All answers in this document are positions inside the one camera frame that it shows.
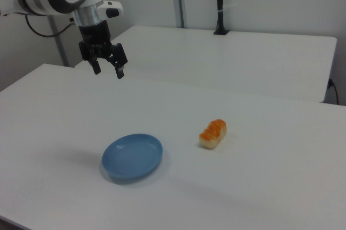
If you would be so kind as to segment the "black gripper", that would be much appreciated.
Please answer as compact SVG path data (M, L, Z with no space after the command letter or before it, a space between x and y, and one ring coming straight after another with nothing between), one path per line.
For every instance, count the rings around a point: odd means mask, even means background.
M79 26L82 40L79 42L82 59L92 66L95 75L101 72L98 59L103 58L110 62L118 79L124 77L124 65L128 59L120 43L111 43L111 33L108 22L101 21L98 24Z

